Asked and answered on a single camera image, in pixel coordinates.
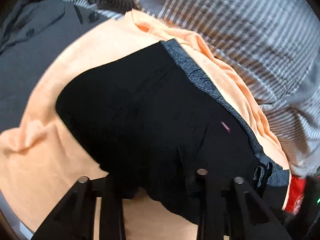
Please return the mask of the black pants with patterned lining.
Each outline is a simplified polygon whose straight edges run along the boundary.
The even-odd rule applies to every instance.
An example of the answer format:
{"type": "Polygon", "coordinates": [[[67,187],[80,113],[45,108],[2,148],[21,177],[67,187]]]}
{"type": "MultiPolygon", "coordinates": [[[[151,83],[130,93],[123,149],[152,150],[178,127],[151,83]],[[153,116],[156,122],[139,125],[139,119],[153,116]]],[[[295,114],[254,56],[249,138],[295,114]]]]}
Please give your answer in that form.
{"type": "Polygon", "coordinates": [[[225,209],[221,192],[237,176],[268,205],[284,204],[289,173],[175,40],[81,73],[55,109],[102,170],[192,223],[200,168],[211,177],[217,219],[225,209]]]}

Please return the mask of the orange blanket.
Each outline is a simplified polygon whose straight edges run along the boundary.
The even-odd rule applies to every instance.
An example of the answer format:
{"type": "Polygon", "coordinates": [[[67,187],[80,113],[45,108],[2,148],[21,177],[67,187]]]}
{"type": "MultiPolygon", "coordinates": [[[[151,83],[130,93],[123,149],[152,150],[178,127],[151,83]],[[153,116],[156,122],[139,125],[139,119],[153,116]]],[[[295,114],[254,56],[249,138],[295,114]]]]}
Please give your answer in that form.
{"type": "Polygon", "coordinates": [[[138,10],[108,20],[62,52],[32,91],[18,128],[1,133],[1,192],[17,217],[35,231],[75,181],[101,178],[98,164],[55,113],[59,93],[74,77],[158,41],[175,39],[223,98],[250,126],[264,152],[290,175],[287,157],[268,120],[235,70],[215,58],[203,38],[138,10]]]}

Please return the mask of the red cloth item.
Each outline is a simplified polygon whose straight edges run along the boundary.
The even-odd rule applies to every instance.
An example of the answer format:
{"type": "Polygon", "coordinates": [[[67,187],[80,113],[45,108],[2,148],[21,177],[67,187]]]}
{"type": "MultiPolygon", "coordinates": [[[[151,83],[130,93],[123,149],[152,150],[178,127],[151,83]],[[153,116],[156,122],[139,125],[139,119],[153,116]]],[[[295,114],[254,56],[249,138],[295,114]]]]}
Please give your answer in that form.
{"type": "Polygon", "coordinates": [[[304,190],[306,185],[306,179],[298,176],[292,176],[289,189],[289,198],[285,211],[293,215],[296,215],[300,211],[300,207],[304,198],[304,190]]]}

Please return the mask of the grey white striped duvet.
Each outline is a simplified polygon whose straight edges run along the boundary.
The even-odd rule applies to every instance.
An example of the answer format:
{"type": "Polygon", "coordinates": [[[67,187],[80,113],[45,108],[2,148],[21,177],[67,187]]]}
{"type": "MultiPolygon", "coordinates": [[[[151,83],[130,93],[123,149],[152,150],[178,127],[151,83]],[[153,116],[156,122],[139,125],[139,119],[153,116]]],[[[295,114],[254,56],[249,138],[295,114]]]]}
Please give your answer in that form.
{"type": "Polygon", "coordinates": [[[306,0],[65,0],[198,33],[246,83],[298,176],[319,169],[319,19],[306,0]]]}

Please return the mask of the dark grey jacket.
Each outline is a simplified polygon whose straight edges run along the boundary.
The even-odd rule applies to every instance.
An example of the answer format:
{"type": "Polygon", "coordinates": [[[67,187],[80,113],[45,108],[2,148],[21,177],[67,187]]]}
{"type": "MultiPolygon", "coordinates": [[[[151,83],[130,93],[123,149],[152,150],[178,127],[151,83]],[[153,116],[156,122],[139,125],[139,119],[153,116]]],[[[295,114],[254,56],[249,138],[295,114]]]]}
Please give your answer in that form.
{"type": "Polygon", "coordinates": [[[15,8],[1,28],[1,131],[19,126],[31,91],[56,57],[106,19],[63,0],[15,8]]]}

